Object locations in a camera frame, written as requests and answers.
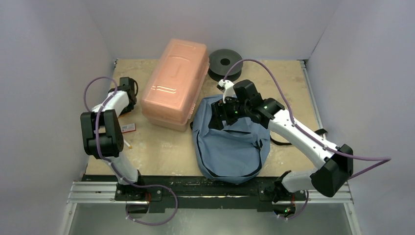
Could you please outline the blue backpack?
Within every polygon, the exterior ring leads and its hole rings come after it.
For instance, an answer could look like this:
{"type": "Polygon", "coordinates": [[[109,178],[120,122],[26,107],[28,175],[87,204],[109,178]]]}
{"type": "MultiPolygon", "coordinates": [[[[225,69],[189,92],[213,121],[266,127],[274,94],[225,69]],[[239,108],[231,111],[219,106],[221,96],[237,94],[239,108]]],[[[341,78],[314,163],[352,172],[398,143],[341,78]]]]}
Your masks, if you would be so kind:
{"type": "Polygon", "coordinates": [[[196,160],[202,174],[211,180],[240,184],[256,177],[269,155],[271,144],[290,146],[272,139],[270,131],[248,117],[222,130],[211,129],[211,105],[222,95],[204,97],[190,124],[196,160]]]}

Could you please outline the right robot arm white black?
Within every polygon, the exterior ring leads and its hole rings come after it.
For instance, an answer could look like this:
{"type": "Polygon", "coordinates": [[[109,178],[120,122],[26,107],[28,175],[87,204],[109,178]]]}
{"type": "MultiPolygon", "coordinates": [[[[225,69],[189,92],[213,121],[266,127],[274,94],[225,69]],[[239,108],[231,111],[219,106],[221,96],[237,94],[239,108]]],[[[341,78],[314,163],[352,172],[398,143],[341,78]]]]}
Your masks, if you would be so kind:
{"type": "Polygon", "coordinates": [[[209,128],[222,130],[240,118],[250,118],[271,132],[285,138],[300,150],[315,169],[305,172],[286,171],[274,182],[274,202],[287,199],[300,190],[316,190],[326,197],[333,197],[353,174],[353,160],[344,156],[352,149],[336,144],[304,126],[274,98],[263,99],[250,80],[233,84],[220,80],[217,88],[223,97],[211,105],[209,128]]]}

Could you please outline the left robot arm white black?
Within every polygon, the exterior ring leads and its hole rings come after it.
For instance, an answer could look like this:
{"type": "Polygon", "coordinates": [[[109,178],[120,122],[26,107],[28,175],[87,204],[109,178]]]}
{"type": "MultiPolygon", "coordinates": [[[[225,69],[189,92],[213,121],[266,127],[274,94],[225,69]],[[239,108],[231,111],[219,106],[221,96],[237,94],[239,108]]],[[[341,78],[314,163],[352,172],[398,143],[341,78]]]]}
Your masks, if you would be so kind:
{"type": "Polygon", "coordinates": [[[138,83],[130,77],[120,78],[108,91],[104,101],[80,115],[83,147],[87,155],[103,161],[118,180],[118,189],[133,200],[146,194],[141,173],[122,153],[124,137],[118,118],[131,112],[137,103],[138,83]]]}

